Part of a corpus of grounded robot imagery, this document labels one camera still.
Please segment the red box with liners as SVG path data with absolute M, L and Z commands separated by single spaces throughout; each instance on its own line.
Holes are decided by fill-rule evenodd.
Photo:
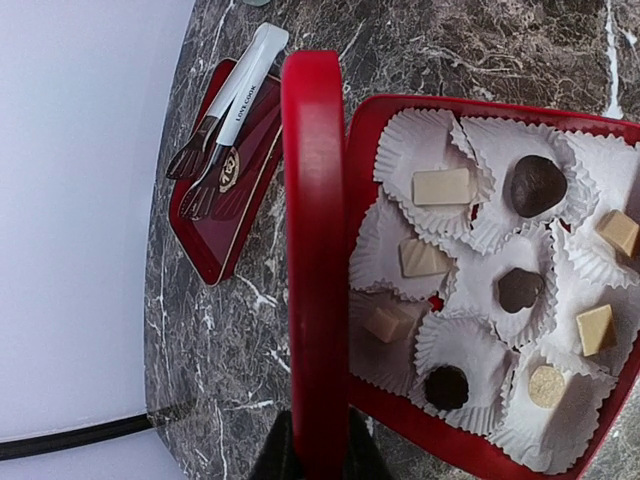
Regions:
M 639 128 L 376 96 L 348 136 L 350 399 L 485 479 L 577 479 L 639 373 Z

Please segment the small brown chocolate piece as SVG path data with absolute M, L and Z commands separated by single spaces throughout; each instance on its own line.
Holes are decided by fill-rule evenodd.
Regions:
M 576 317 L 582 344 L 582 354 L 593 356 L 617 345 L 613 310 L 604 304 L 585 311 Z

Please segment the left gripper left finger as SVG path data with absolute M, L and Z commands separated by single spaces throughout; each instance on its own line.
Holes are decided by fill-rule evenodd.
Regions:
M 293 421 L 290 411 L 281 411 L 249 474 L 250 480 L 298 480 L 304 478 L 293 446 Z

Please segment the round brown chocolate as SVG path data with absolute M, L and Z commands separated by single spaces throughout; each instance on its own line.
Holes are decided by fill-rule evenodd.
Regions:
M 540 408 L 552 409 L 562 399 L 566 388 L 563 374 L 548 365 L 541 365 L 531 374 L 528 393 L 531 401 Z

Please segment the red box lid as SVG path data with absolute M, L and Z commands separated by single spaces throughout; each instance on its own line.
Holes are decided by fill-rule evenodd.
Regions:
M 344 111 L 336 52 L 282 72 L 293 446 L 307 479 L 340 479 L 348 444 Z

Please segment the dark cylinder chocolate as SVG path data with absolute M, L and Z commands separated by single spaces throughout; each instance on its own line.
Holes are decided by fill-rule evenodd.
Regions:
M 533 218 L 558 204 L 567 189 L 567 179 L 554 162 L 527 155 L 514 167 L 509 194 L 514 210 L 521 217 Z

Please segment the dark heart chocolate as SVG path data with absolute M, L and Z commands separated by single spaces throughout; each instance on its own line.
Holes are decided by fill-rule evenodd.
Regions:
M 544 278 L 537 272 L 513 268 L 497 281 L 498 303 L 510 314 L 534 305 L 545 288 Z

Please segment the dark red tray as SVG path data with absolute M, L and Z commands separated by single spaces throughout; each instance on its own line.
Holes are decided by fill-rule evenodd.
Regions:
M 181 217 L 180 203 L 193 181 L 180 179 L 173 187 L 169 222 L 204 283 L 232 276 L 281 157 L 280 79 L 268 75 L 231 157 L 214 171 L 226 191 L 216 194 L 210 215 L 197 221 Z

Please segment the left black frame post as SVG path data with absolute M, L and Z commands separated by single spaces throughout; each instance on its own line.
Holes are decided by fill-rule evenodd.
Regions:
M 142 414 L 60 433 L 6 441 L 1 443 L 1 460 L 78 448 L 139 433 L 151 427 L 147 415 Z

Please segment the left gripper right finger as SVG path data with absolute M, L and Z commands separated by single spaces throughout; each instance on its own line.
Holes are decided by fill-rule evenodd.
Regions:
M 361 415 L 349 410 L 349 442 L 344 465 L 345 479 L 382 479 L 383 460 Z

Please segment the round dark chocolate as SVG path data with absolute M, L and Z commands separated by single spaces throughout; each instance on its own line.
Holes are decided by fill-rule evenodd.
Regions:
M 433 369 L 424 380 L 425 399 L 438 410 L 461 408 L 469 399 L 465 373 L 451 365 Z

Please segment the metal tongs white handles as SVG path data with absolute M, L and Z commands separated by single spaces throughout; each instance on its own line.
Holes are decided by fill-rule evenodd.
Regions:
M 191 178 L 193 183 L 180 204 L 180 215 L 200 220 L 212 209 L 221 188 L 214 168 L 230 154 L 237 136 L 289 32 L 271 23 L 261 24 L 207 108 L 186 144 L 166 170 L 172 180 Z

